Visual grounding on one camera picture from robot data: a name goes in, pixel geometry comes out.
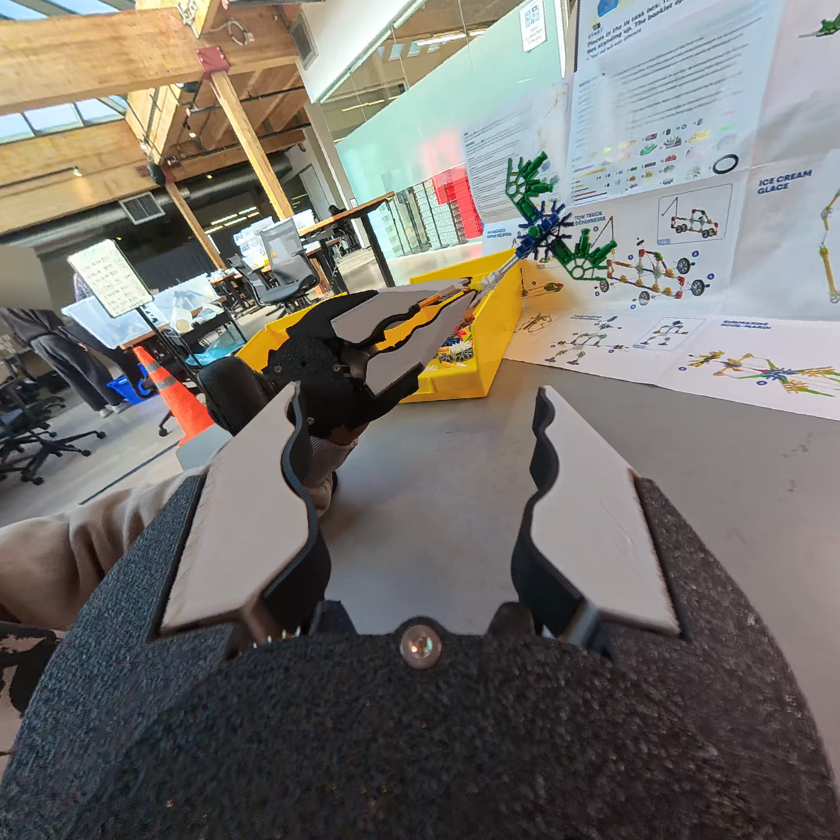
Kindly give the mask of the grey air vent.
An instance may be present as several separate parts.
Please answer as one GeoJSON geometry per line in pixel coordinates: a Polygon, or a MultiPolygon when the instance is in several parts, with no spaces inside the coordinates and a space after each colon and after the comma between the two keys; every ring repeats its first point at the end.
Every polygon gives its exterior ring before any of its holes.
{"type": "Polygon", "coordinates": [[[292,41],[297,49],[301,68],[309,70],[319,57],[319,50],[312,36],[305,14],[302,11],[298,11],[294,20],[289,23],[288,28],[292,41]]]}
{"type": "Polygon", "coordinates": [[[165,217],[165,209],[152,192],[119,200],[119,205],[134,226],[141,226],[165,217]]]}

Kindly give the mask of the grey desk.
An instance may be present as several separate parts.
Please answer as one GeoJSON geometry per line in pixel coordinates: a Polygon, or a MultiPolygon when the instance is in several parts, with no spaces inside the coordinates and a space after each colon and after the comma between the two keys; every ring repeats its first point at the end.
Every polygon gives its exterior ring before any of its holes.
{"type": "Polygon", "coordinates": [[[581,648],[538,630],[511,580],[527,500],[524,437],[435,430],[423,419],[363,445],[327,516],[338,628],[244,652],[173,717],[220,749],[315,744],[423,751],[695,750],[758,763],[824,763],[805,696],[762,617],[650,479],[637,489],[680,637],[606,625],[581,648]]]}

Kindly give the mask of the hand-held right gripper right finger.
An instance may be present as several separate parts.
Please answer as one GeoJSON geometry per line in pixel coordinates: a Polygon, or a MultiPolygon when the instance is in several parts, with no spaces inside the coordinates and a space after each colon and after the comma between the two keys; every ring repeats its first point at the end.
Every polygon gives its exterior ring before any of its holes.
{"type": "Polygon", "coordinates": [[[606,625],[679,638],[634,469],[549,385],[532,432],[511,580],[538,630],[579,648],[607,645],[606,625]]]}

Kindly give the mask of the white wall chart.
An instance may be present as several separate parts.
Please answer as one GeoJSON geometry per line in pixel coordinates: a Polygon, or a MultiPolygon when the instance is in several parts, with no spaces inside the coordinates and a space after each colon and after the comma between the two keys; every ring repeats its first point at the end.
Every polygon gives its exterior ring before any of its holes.
{"type": "Polygon", "coordinates": [[[113,239],[104,239],[67,258],[105,312],[119,318],[151,304],[154,296],[113,239]]]}

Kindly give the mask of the metal ventilation duct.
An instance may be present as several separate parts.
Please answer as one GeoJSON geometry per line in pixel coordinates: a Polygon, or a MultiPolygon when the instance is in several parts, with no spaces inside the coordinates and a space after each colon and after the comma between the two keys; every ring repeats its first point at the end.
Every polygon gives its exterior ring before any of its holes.
{"type": "MultiPolygon", "coordinates": [[[[183,200],[193,210],[204,209],[258,186],[257,175],[247,163],[202,173],[177,183],[183,200]]],[[[54,255],[103,238],[145,233],[155,225],[182,217],[172,196],[162,186],[153,193],[165,210],[165,217],[134,226],[119,200],[3,234],[3,246],[31,248],[39,255],[54,255]]]]}

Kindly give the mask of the black office chair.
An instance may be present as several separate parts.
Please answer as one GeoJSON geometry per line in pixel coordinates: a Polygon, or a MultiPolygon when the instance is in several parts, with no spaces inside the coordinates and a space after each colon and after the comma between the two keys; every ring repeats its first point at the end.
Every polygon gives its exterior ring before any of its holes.
{"type": "Polygon", "coordinates": [[[70,436],[59,436],[54,429],[54,407],[65,407],[60,397],[41,398],[37,383],[10,356],[2,357],[1,481],[16,476],[21,482],[41,486],[41,472],[48,459],[67,455],[83,458],[91,450],[81,446],[90,438],[103,440],[106,433],[91,429],[70,436]]]}
{"type": "Polygon", "coordinates": [[[233,255],[227,257],[226,260],[231,269],[244,278],[250,288],[252,297],[262,308],[272,306],[272,313],[285,311],[285,292],[281,287],[269,286],[263,274],[249,268],[240,256],[233,255]]]}

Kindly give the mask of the orange traffic cone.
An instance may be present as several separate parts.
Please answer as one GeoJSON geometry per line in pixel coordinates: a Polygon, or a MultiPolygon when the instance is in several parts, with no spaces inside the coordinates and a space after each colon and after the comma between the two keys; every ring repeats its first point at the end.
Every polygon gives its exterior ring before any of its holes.
{"type": "Polygon", "coordinates": [[[139,345],[133,348],[133,353],[164,398],[174,420],[181,426],[183,437],[180,445],[193,440],[214,425],[205,405],[152,355],[139,345]]]}

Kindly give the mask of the green and blue toy assembly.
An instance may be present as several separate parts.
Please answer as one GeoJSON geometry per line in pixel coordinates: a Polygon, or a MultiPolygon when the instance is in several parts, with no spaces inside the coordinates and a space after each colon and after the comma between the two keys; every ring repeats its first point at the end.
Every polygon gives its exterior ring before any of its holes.
{"type": "Polygon", "coordinates": [[[507,266],[541,256],[555,259],[573,280],[596,284],[599,294],[609,291],[611,281],[607,276],[607,257],[616,242],[610,239],[604,246],[595,246],[590,240],[590,230],[582,229],[573,243],[572,212],[563,203],[552,200],[550,204],[536,204],[535,198],[552,192],[551,184],[540,178],[543,164],[548,161],[546,153],[535,159],[515,162],[509,159],[505,179],[505,194],[518,210],[524,224],[520,226],[518,244],[507,266]]]}

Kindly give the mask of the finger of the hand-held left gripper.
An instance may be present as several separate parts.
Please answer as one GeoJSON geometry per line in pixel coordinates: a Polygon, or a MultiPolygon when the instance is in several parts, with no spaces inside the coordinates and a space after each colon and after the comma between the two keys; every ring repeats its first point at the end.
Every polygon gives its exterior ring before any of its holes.
{"type": "Polygon", "coordinates": [[[355,347],[384,340],[385,332],[419,316],[430,316],[434,307],[473,296],[469,280],[433,280],[377,290],[363,302],[330,319],[337,339],[355,347]]]}
{"type": "Polygon", "coordinates": [[[407,336],[367,363],[364,383],[369,393],[382,396],[407,375],[423,371],[476,298],[475,290],[442,290],[412,305],[407,336]]]}

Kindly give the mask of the person's beige sweatshirt torso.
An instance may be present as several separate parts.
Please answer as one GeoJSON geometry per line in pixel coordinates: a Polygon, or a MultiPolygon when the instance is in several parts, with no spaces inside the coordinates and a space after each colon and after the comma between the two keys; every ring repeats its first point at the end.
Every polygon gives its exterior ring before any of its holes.
{"type": "Polygon", "coordinates": [[[67,633],[1,622],[1,771],[5,770],[28,703],[67,633]]]}

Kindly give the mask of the grey mesh office chair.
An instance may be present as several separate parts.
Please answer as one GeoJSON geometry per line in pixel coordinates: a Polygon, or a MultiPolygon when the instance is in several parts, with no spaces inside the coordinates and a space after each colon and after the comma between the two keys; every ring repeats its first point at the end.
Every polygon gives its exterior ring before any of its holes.
{"type": "Polygon", "coordinates": [[[260,232],[268,258],[268,302],[284,305],[292,311],[309,306],[308,294],[321,281],[301,242],[294,217],[289,217],[260,232]]]}

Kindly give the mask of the blue plastic bin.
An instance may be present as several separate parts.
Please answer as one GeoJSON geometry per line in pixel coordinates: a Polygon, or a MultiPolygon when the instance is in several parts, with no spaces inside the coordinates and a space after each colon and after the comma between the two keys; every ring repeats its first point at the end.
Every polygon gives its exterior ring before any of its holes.
{"type": "Polygon", "coordinates": [[[140,405],[158,396],[158,392],[154,388],[146,389],[141,385],[139,390],[135,389],[124,374],[110,381],[108,387],[131,405],[140,405]]]}

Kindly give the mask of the wooden standing desk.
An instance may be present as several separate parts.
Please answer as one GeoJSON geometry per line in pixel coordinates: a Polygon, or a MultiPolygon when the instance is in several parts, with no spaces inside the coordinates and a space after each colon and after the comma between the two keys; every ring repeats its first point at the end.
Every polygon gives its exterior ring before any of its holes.
{"type": "Polygon", "coordinates": [[[327,217],[321,222],[317,222],[313,225],[305,227],[299,230],[301,241],[304,241],[304,239],[306,238],[312,239],[316,235],[320,235],[322,232],[328,231],[328,229],[330,228],[335,228],[342,222],[360,221],[363,230],[366,234],[366,237],[369,241],[369,245],[372,248],[375,262],[381,272],[381,276],[384,280],[385,285],[388,288],[395,288],[396,283],[393,279],[391,270],[387,264],[387,259],[384,256],[381,244],[376,236],[375,231],[373,230],[373,226],[370,219],[370,215],[374,210],[378,209],[382,205],[387,204],[395,197],[396,193],[394,191],[390,191],[366,203],[359,204],[357,206],[352,207],[351,209],[341,211],[335,215],[327,217]]]}

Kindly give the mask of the rack of small parts drawers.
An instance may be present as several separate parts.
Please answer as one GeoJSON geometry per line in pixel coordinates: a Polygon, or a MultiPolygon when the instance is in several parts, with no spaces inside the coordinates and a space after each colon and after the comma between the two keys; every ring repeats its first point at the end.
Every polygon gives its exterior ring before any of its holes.
{"type": "Polygon", "coordinates": [[[464,164],[386,192],[391,196],[369,218],[387,259],[465,245],[484,234],[464,164]]]}

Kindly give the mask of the white toy instruction sheet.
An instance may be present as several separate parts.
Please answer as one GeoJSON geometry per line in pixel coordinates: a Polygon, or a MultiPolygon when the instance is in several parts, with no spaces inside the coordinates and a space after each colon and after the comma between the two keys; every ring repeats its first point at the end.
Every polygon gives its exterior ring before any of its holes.
{"type": "Polygon", "coordinates": [[[582,2],[560,185],[608,292],[521,268],[506,360],[838,420],[838,2],[582,2]]]}

